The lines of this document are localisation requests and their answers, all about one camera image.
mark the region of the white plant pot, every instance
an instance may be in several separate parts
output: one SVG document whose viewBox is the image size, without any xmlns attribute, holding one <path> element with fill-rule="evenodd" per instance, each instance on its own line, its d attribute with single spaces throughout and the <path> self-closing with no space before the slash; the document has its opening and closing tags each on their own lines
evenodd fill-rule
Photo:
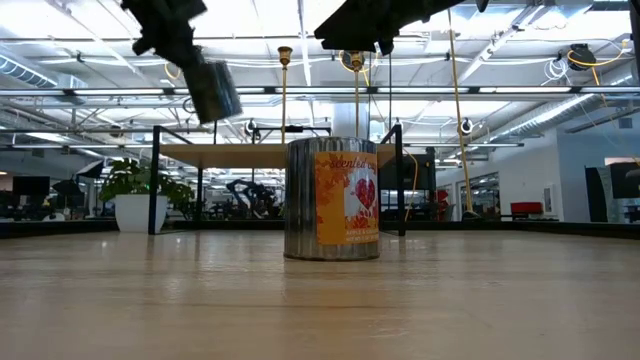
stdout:
<svg viewBox="0 0 640 360">
<path fill-rule="evenodd" d="M 156 229 L 160 232 L 167 216 L 167 197 L 158 196 L 156 206 Z M 121 232 L 147 233 L 149 229 L 149 195 L 116 196 L 116 221 Z"/>
</svg>

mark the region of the metal can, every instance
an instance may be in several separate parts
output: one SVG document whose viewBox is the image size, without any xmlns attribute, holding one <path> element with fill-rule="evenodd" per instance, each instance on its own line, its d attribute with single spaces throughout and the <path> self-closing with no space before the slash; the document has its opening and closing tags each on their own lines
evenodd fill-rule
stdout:
<svg viewBox="0 0 640 360">
<path fill-rule="evenodd" d="M 352 261 L 379 257 L 376 144 L 317 137 L 287 146 L 284 256 Z"/>
</svg>

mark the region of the red object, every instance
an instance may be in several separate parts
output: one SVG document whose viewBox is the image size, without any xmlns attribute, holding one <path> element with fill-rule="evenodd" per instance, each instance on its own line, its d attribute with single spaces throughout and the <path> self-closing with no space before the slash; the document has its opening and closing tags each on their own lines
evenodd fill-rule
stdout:
<svg viewBox="0 0 640 360">
<path fill-rule="evenodd" d="M 368 185 L 367 187 L 367 180 L 365 179 L 360 179 L 356 183 L 356 196 L 367 209 L 369 209 L 376 200 L 376 185 L 373 183 L 373 180 L 369 180 Z"/>
<path fill-rule="evenodd" d="M 511 203 L 512 214 L 543 214 L 542 203 Z"/>
<path fill-rule="evenodd" d="M 436 197 L 438 199 L 438 221 L 444 221 L 444 214 L 449 207 L 449 202 L 447 201 L 449 193 L 446 190 L 438 190 Z"/>
</svg>

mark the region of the computer monitor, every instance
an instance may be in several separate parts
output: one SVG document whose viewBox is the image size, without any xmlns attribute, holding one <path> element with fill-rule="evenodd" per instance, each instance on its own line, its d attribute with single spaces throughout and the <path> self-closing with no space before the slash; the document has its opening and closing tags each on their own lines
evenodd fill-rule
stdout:
<svg viewBox="0 0 640 360">
<path fill-rule="evenodd" d="M 51 188 L 48 176 L 14 176 L 13 195 L 47 196 Z"/>
</svg>

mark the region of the ceiling duct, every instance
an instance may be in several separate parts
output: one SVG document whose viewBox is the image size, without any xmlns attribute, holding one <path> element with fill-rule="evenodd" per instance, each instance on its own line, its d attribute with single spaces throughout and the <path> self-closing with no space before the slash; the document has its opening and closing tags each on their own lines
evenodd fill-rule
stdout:
<svg viewBox="0 0 640 360">
<path fill-rule="evenodd" d="M 44 70 L 31 63 L 28 59 L 13 54 L 2 46 L 0 46 L 0 74 L 40 89 L 79 89 L 87 87 L 84 81 L 73 75 Z M 64 97 L 60 100 L 74 104 L 84 103 L 84 99 L 79 97 Z"/>
<path fill-rule="evenodd" d="M 632 69 L 634 67 L 635 61 L 632 61 L 611 70 L 603 76 L 602 84 L 609 86 L 633 85 Z M 561 102 L 546 103 L 494 130 L 495 135 L 484 136 L 479 140 L 497 142 L 505 141 L 513 136 L 524 138 L 532 134 L 539 134 L 602 106 L 602 98 L 597 94 L 576 95 Z"/>
</svg>

